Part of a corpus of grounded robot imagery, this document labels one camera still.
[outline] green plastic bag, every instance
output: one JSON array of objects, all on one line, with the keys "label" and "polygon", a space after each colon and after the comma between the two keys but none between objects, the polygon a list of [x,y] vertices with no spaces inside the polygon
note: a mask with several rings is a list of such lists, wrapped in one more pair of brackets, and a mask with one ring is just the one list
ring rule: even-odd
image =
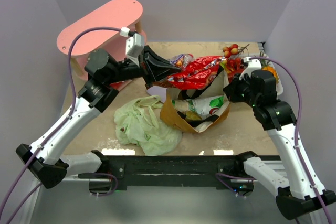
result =
[{"label": "green plastic bag", "polygon": [[161,108],[160,97],[134,99],[114,113],[116,135],[120,144],[141,146],[146,156],[157,156],[176,148],[182,131],[174,129],[154,114],[153,108]]}]

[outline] wooden table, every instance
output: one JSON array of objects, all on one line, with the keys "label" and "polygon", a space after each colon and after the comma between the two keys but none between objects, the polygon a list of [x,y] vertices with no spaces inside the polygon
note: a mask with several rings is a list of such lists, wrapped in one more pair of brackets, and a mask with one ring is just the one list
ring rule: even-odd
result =
[{"label": "wooden table", "polygon": [[[222,55],[222,47],[231,43],[223,42],[150,42],[148,45],[161,57],[171,58],[182,53],[195,57]],[[238,42],[240,46],[247,43]],[[259,52],[257,43],[250,43],[250,53]],[[84,82],[74,76],[76,90]],[[99,150],[104,154],[144,155],[140,147],[120,145],[116,138],[114,112],[125,103],[139,97],[148,96],[143,79],[127,85],[103,114],[87,125],[67,147],[64,154],[83,154]],[[71,90],[68,89],[63,111],[71,104]],[[232,104],[228,118],[201,134],[183,133],[180,144],[166,155],[232,155],[254,151],[260,155],[277,154],[270,138],[253,116],[251,108],[245,104]]]}]

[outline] red snack bag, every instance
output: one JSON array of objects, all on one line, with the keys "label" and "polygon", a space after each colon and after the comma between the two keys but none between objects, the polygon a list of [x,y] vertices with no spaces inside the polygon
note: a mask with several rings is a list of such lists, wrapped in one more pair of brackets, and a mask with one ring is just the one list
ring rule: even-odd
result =
[{"label": "red snack bag", "polygon": [[167,81],[181,90],[204,88],[216,78],[223,60],[222,56],[200,57],[189,63],[184,71],[169,76]]}]

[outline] brown paper bag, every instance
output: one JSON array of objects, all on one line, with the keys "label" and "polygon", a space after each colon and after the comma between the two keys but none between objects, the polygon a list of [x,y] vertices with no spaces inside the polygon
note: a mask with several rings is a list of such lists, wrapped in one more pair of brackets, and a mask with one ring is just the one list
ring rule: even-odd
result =
[{"label": "brown paper bag", "polygon": [[172,100],[183,100],[182,98],[182,91],[177,88],[167,88],[166,92],[166,101],[163,104],[163,107],[161,109],[160,113],[160,119],[166,123],[167,125],[180,129],[183,132],[190,132],[190,133],[201,133],[204,132],[207,128],[217,125],[220,122],[224,121],[230,111],[230,102],[226,98],[226,95],[223,93],[223,87],[228,85],[227,80],[227,74],[225,71],[220,73],[216,79],[211,83],[211,85],[202,92],[196,91],[196,90],[188,90],[187,96],[193,97],[193,94],[195,93],[201,93],[200,95],[197,95],[197,98],[206,98],[206,97],[214,97],[217,95],[223,95],[224,104],[222,107],[217,110],[213,115],[211,115],[212,120],[211,121],[205,121],[201,123],[200,125],[196,127],[192,127],[188,122],[186,122],[175,110]]}]

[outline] gray floor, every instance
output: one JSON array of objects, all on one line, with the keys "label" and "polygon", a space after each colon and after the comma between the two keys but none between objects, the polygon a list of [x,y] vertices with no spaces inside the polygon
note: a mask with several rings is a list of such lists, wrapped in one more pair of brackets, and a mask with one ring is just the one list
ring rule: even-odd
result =
[{"label": "gray floor", "polygon": [[88,182],[62,182],[41,189],[33,224],[295,223],[278,211],[275,199],[258,183],[246,200],[229,190],[187,187],[129,187],[96,198]]}]

